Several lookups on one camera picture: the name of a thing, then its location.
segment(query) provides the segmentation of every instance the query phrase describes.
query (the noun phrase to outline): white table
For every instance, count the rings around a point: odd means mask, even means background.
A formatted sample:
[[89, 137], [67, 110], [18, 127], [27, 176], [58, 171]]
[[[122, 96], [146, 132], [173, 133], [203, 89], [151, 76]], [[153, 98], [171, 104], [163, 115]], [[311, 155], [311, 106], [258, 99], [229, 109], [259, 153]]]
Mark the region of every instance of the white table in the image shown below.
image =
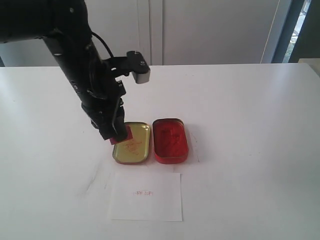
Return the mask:
[[[306, 64], [153, 66], [127, 121], [180, 118], [186, 162], [121, 165], [57, 67], [0, 68], [1, 240], [315, 240], [320, 78]], [[110, 220], [115, 172], [181, 173], [183, 222]]]

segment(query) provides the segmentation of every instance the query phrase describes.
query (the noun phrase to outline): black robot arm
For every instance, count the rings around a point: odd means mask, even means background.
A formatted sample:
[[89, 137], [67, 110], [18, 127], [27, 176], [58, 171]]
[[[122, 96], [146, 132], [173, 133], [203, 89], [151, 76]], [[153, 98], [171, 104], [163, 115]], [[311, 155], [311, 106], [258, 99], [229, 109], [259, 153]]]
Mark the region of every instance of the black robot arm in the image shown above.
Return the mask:
[[92, 42], [84, 0], [0, 0], [0, 43], [43, 39], [81, 100], [103, 139], [128, 136], [116, 77], [133, 73], [137, 83], [149, 80], [150, 68], [137, 51], [102, 60]]

